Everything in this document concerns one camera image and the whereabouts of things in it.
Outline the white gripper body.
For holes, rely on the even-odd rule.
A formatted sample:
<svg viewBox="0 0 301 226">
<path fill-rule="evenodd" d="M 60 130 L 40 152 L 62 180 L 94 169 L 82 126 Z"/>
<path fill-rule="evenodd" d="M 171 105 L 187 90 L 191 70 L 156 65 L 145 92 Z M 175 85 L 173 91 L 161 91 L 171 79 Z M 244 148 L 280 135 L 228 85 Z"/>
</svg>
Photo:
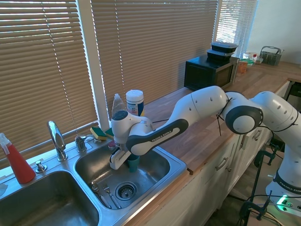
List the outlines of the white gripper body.
<svg viewBox="0 0 301 226">
<path fill-rule="evenodd" d="M 110 156 L 110 167 L 113 170 L 118 170 L 130 155 L 130 151 L 123 151 L 120 148 L 117 148 Z"/>
</svg>

